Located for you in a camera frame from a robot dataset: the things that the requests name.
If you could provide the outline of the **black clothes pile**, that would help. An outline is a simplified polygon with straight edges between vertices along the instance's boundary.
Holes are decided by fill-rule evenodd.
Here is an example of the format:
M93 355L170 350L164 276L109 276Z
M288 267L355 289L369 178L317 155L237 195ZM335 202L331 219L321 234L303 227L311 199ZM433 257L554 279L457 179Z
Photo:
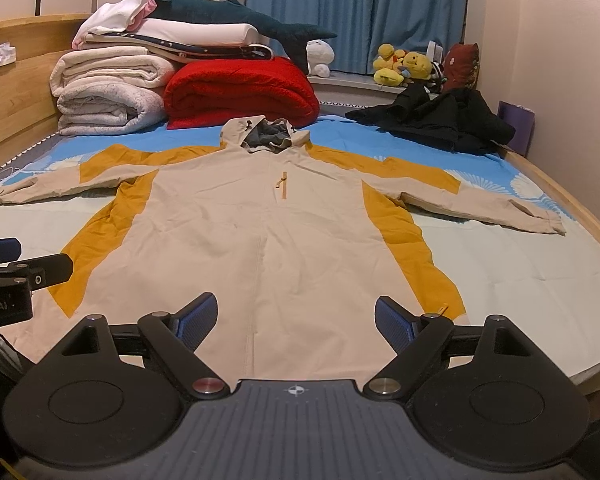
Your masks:
M455 88L432 98L412 84L388 105L350 110L346 117L397 138L452 153L494 153L515 136L515 128L492 113L481 93Z

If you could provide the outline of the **red folded blanket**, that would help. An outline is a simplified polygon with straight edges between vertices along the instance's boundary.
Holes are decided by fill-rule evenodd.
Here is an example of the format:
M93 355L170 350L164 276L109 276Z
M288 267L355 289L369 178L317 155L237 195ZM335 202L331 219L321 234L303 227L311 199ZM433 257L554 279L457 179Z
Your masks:
M190 63L163 91L170 129L222 126L233 118L283 118L296 128L316 121L318 104L309 79L288 58Z

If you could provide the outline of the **wooden bed frame rail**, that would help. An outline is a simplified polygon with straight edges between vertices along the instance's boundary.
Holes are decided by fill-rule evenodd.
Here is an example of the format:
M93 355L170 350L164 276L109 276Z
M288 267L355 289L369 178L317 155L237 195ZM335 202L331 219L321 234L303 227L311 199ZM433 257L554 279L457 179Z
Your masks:
M569 212L595 238L596 242L600 244L600 220L588 208L544 171L507 146L501 145L498 148L498 154L500 154L502 159L509 162L535 183L554 202L558 203L562 209Z

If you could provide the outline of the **pink white garment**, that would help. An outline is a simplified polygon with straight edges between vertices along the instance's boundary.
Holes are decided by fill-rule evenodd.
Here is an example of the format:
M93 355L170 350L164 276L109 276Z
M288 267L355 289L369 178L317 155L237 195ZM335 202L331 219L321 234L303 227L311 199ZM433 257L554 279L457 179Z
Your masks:
M157 9L155 0L120 0L103 3L79 27L71 47L78 50L88 35L105 35L110 32L132 32Z

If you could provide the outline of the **beige and mustard jacket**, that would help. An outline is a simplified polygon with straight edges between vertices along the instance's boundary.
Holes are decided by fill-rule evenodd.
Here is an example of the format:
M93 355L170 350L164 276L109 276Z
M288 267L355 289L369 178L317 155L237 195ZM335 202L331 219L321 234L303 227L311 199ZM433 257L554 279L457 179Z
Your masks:
M89 314L112 324L172 313L203 292L218 322L199 354L227 382L353 379L390 361L374 325L389 296L459 318L456 286L435 265L411 208L519 231L560 234L558 214L473 188L445 171L314 144L250 150L260 119L233 119L215 146L158 153L111 145L82 164L0 187L0 209L111 191L64 251L73 272L38 292L12 330L40 358Z

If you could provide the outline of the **blue fan pattern bedsheet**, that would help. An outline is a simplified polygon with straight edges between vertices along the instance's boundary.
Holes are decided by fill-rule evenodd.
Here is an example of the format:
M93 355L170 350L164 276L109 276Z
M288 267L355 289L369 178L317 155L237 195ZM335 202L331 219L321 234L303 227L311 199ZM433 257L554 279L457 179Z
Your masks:
M314 144L324 146L326 126L320 120L307 132ZM221 131L221 127L167 131L158 151L143 150L123 139L111 141L107 148L120 144L158 153L215 146ZM0 187L82 164L99 152L20 174ZM112 196L108 190L90 191L13 210L2 208L0 237L18 238L25 257L65 252L65 244ZM506 315L571 377L600 364L600 245L577 222L558 214L564 232L540 234L449 218L418 207L411 208L411 215L422 230L434 265L463 300L465 312L459 318L440 314L458 324L479 324L491 314Z

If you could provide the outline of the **purple bag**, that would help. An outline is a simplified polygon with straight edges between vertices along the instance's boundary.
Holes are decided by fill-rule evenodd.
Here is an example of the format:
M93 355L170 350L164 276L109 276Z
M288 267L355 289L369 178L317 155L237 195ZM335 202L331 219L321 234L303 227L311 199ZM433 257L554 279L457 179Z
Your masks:
M521 105L500 101L498 102L498 117L515 129L513 139L507 143L507 146L519 155L526 157L535 126L534 111Z

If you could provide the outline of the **blue curtain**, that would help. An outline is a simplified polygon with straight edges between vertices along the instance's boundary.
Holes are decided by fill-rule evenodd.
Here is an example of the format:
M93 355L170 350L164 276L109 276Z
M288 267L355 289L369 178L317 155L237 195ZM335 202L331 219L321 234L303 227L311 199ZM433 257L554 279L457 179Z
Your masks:
M425 52L462 39L467 0L246 0L251 9L283 23L318 25L336 32L332 68L369 74L382 44Z

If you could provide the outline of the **dark red cushion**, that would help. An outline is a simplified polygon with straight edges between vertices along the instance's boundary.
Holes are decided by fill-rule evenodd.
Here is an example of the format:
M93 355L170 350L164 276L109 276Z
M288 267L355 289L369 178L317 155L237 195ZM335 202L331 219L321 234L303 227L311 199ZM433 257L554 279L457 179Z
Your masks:
M454 44L442 63L445 82L443 91L475 89L480 68L478 44Z

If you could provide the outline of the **blue shark plush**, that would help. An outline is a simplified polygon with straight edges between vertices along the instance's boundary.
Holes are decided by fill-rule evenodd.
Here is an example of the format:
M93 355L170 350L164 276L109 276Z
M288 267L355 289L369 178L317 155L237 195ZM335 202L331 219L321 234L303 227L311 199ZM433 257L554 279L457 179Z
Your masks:
M249 24L261 36L274 39L295 66L306 75L306 46L313 40L336 38L336 32L312 24L283 23L268 14L249 9L238 0L155 0L151 18L204 25Z

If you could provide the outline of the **white folded quilt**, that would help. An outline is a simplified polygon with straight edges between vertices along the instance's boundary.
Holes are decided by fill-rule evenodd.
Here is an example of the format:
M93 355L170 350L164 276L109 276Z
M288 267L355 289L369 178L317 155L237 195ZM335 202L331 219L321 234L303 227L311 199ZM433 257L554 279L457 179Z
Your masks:
M163 122L163 90L178 71L143 47L64 54L50 73L61 136L115 136Z

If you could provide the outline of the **yellow plush toys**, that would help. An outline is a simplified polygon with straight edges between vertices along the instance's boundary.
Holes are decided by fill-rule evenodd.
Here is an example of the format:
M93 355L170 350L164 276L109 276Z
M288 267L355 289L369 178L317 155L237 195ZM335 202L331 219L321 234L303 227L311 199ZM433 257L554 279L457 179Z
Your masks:
M381 44L373 60L373 80L387 87L400 87L416 81L430 81L432 63L426 55L396 49L392 44Z

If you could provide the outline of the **white plush toy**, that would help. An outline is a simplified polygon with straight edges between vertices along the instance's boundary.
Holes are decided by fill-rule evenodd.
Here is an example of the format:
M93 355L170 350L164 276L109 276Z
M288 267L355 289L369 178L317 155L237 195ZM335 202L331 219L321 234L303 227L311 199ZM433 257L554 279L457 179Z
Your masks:
M306 45L306 59L308 60L309 75L328 78L329 65L334 62L335 52L324 40L311 40Z

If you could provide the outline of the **wooden headboard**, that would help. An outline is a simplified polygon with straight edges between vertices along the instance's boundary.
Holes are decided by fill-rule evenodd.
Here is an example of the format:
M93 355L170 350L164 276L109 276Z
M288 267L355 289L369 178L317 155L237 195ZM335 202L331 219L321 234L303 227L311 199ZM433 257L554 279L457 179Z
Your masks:
M0 44L16 49L15 62L0 67L0 167L56 131L50 72L85 20L83 13L0 20Z

